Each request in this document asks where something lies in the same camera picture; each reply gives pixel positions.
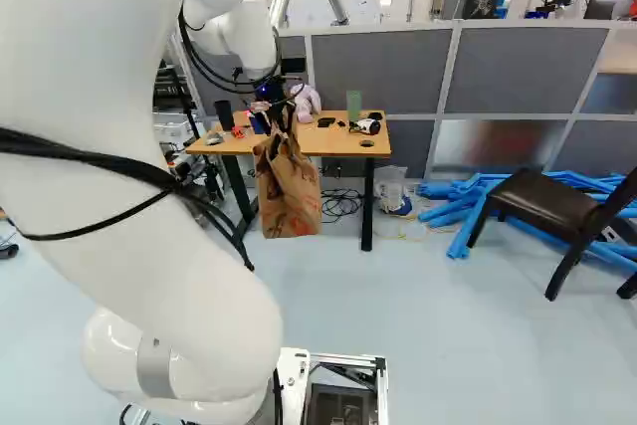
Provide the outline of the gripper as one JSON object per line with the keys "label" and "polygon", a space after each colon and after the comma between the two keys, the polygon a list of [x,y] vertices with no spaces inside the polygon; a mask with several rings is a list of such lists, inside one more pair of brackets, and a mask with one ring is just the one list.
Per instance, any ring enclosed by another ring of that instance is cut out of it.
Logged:
{"label": "gripper", "polygon": [[254,91],[255,99],[258,102],[283,101],[287,97],[285,83],[286,79],[280,75],[268,78],[264,83],[256,86]]}

